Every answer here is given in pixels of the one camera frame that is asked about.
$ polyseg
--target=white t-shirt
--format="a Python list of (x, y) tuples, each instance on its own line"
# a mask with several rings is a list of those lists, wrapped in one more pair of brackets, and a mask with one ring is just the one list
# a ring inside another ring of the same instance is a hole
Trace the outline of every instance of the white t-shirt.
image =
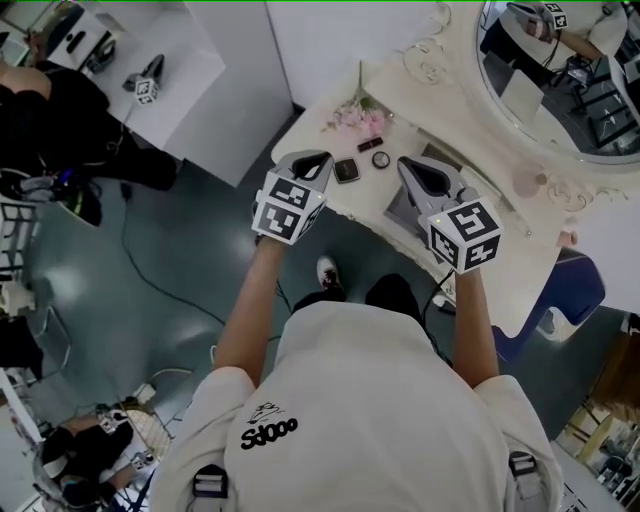
[(239, 510), (496, 512), (511, 446), (537, 459), (556, 510), (560, 468), (515, 379), (471, 389), (412, 318), (320, 302), (287, 322), (258, 389), (238, 368), (202, 382), (151, 510), (212, 510), (193, 507), (192, 481), (224, 464)]
[[(579, 35), (590, 41), (604, 55), (613, 56), (620, 48), (627, 30), (627, 16), (619, 2), (556, 2), (567, 15), (567, 32)], [(611, 14), (603, 12), (603, 5)], [(500, 24), (507, 34), (529, 54), (536, 62), (542, 64), (546, 61), (556, 46), (556, 41), (545, 43), (528, 35), (523, 29), (515, 14), (506, 9), (500, 15)], [(558, 49), (553, 60), (547, 66), (555, 71), (564, 68), (569, 57), (575, 55), (571, 48), (563, 43), (558, 44)]]

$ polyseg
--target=wire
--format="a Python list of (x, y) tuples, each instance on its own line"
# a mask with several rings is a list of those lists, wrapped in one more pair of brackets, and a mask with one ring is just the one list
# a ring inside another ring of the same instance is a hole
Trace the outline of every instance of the wire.
[(429, 309), (429, 306), (431, 305), (431, 302), (433, 301), (433, 298), (436, 296), (436, 294), (440, 290), (442, 290), (442, 285), (444, 284), (444, 282), (453, 275), (453, 271), (454, 269), (451, 269), (449, 273), (446, 276), (444, 276), (438, 284), (436, 284), (435, 288), (431, 291), (431, 295), (429, 295), (429, 298), (427, 299), (427, 303), (424, 305), (424, 308), (422, 309), (422, 315), (420, 315), (422, 319), (422, 325), (424, 327), (424, 332), (427, 334), (427, 337), (429, 338), (429, 340), (431, 340), (431, 344), (433, 345), (433, 349), (435, 350), (436, 354), (444, 361), (447, 361), (447, 358), (444, 356), (444, 354), (440, 350), (436, 337), (433, 334), (431, 334), (429, 332), (429, 329), (427, 328), (427, 309)]
[(287, 299), (287, 296), (284, 293), (284, 290), (282, 289), (282, 285), (280, 284), (280, 280), (278, 279), (276, 281), (276, 295), (278, 297), (280, 297), (284, 303), (287, 305), (287, 309), (289, 310), (289, 314), (293, 313), (293, 309), (291, 308), (291, 304), (289, 303), (289, 299)]
[(202, 306), (196, 304), (195, 302), (192, 302), (192, 301), (190, 301), (188, 299), (185, 299), (183, 297), (179, 297), (178, 295), (175, 295), (175, 294), (173, 294), (171, 292), (168, 292), (167, 290), (161, 288), (160, 286), (155, 284), (153, 281), (148, 279), (142, 273), (142, 271), (140, 270), (140, 267), (138, 267), (138, 264), (133, 259), (133, 255), (131, 254), (131, 251), (127, 247), (127, 223), (128, 223), (128, 220), (129, 220), (129, 201), (125, 201), (124, 221), (122, 222), (122, 231), (121, 231), (121, 234), (120, 234), (120, 242), (122, 244), (122, 249), (124, 250), (124, 253), (127, 255), (127, 258), (129, 258), (129, 262), (131, 263), (131, 266), (133, 267), (133, 269), (136, 271), (136, 274), (138, 274), (138, 277), (146, 285), (148, 285), (149, 287), (153, 288), (158, 293), (161, 293), (162, 295), (166, 295), (167, 297), (169, 297), (169, 298), (171, 298), (171, 299), (173, 299), (173, 300), (175, 300), (177, 302), (182, 302), (183, 304), (186, 304), (187, 306), (191, 306), (193, 309), (197, 309), (201, 313), (204, 313), (205, 315), (210, 316), (216, 322), (218, 322), (221, 326), (224, 327), (226, 322), (224, 320), (222, 320), (222, 318), (220, 318), (215, 313), (212, 313), (211, 311), (206, 310), (205, 308), (203, 308)]
[(149, 377), (149, 380), (153, 380), (156, 377), (162, 375), (163, 373), (186, 373), (187, 375), (191, 375), (193, 373), (193, 370), (188, 370), (186, 368), (164, 368), (163, 370), (158, 370), (156, 373), (154, 373), (151, 377)]
[(547, 57), (544, 62), (541, 64), (541, 66), (544, 69), (549, 69), (549, 65), (551, 64), (551, 62), (553, 61), (553, 58), (556, 56), (556, 52), (558, 51), (558, 46), (560, 46), (560, 36), (562, 35), (562, 30), (558, 30), (558, 33), (556, 34), (556, 44), (553, 47), (553, 50), (551, 50), (551, 55), (549, 55), (549, 57)]

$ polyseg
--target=leg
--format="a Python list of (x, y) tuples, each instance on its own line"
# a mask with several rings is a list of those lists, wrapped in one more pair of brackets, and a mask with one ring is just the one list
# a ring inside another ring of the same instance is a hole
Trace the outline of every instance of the leg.
[(380, 278), (367, 293), (365, 304), (408, 315), (422, 325), (420, 308), (411, 292), (411, 286), (398, 274)]
[(521, 50), (521, 52), (522, 55), (518, 56), (518, 58), (513, 63), (513, 69), (519, 69), (520, 71), (522, 71), (538, 87), (542, 87), (554, 79), (556, 74), (553, 71), (550, 71), (544, 66), (541, 66), (538, 62), (529, 57), (529, 55), (527, 55), (524, 51)]
[(99, 166), (85, 166), (82, 172), (91, 177), (114, 178), (117, 180), (141, 183), (157, 190), (169, 190), (176, 179), (176, 162), (164, 151), (156, 148), (140, 148), (125, 128), (108, 116), (110, 138), (122, 142), (115, 156)]
[(338, 279), (338, 267), (335, 262), (328, 256), (321, 256), (320, 259), (318, 259), (317, 272), (318, 281), (320, 281), (323, 291), (307, 295), (294, 306), (292, 313), (295, 313), (302, 308), (306, 308), (311, 304), (315, 304), (316, 302), (345, 301), (346, 295), (340, 285), (340, 280)]
[(321, 292), (310, 293), (294, 306), (293, 312), (295, 313), (302, 308), (311, 306), (311, 304), (315, 304), (316, 302), (322, 302), (323, 300), (329, 302), (344, 302), (345, 299), (346, 296), (342, 288), (331, 287)]
[(489, 52), (500, 57), (505, 63), (510, 64), (522, 53), (522, 49), (511, 39), (506, 30), (502, 28), (500, 20), (497, 20), (484, 36), (480, 44), (480, 51), (485, 55)]

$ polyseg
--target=chair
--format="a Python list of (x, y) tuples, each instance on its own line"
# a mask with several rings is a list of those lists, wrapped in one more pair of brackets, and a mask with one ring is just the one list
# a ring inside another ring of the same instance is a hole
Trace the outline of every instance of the chair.
[(513, 361), (549, 308), (557, 308), (572, 325), (579, 325), (604, 297), (604, 284), (591, 258), (563, 250), (520, 333), (509, 338), (499, 327), (492, 327), (498, 355)]

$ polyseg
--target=person in black clothing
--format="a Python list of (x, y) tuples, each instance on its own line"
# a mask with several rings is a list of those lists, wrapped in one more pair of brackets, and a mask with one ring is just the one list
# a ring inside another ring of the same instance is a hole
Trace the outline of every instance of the person in black clothing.
[(58, 191), (81, 191), (79, 198), (63, 198), (81, 217), (81, 209), (95, 209), (97, 199), (86, 186), (93, 177), (168, 190), (175, 160), (164, 151), (140, 148), (108, 107), (105, 94), (78, 71), (49, 62), (14, 68), (0, 61), (0, 168), (47, 176)]
[(108, 504), (118, 490), (129, 485), (136, 471), (128, 464), (105, 482), (99, 481), (100, 473), (115, 464), (132, 439), (129, 423), (107, 434), (95, 415), (73, 418), (47, 437), (41, 461), (71, 506)]

